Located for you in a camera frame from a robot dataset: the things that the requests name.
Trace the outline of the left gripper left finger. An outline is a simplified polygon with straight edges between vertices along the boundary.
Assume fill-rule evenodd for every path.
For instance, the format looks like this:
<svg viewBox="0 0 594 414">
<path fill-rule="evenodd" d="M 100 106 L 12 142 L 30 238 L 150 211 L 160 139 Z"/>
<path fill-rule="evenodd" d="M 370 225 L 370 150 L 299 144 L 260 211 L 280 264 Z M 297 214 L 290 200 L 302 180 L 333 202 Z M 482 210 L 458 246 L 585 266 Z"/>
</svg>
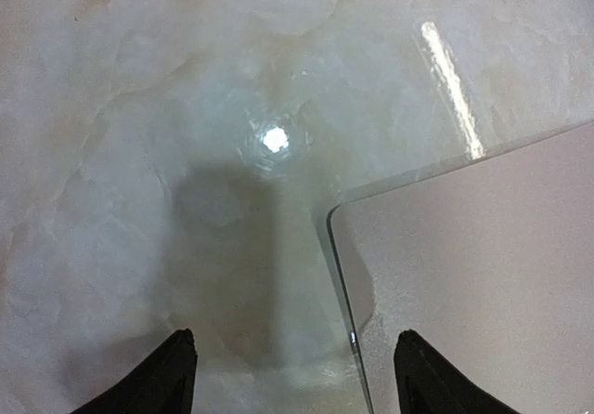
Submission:
<svg viewBox="0 0 594 414">
<path fill-rule="evenodd" d="M 75 412 L 190 414 L 197 366 L 193 332 L 176 330 L 122 380 Z"/>
</svg>

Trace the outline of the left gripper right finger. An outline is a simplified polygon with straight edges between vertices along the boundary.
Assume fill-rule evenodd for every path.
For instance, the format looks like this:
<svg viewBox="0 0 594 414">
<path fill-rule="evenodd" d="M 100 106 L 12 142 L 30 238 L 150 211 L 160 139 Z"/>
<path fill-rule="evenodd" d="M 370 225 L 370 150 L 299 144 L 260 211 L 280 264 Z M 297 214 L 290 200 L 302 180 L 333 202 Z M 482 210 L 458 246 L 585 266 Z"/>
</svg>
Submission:
<svg viewBox="0 0 594 414">
<path fill-rule="evenodd" d="M 514 414 L 414 330 L 402 331 L 394 350 L 398 403 L 402 413 Z"/>
</svg>

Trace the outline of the translucent brown folder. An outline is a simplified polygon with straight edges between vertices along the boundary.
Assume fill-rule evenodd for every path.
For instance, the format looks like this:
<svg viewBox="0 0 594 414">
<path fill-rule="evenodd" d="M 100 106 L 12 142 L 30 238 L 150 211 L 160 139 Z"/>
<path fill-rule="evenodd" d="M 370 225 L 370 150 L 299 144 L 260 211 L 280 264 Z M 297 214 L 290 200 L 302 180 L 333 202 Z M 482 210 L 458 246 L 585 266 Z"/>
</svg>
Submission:
<svg viewBox="0 0 594 414">
<path fill-rule="evenodd" d="M 423 55 L 470 163 L 337 206 L 329 230 L 374 413 L 414 330 L 515 413 L 593 409 L 593 125 L 488 155 L 446 41 Z"/>
</svg>

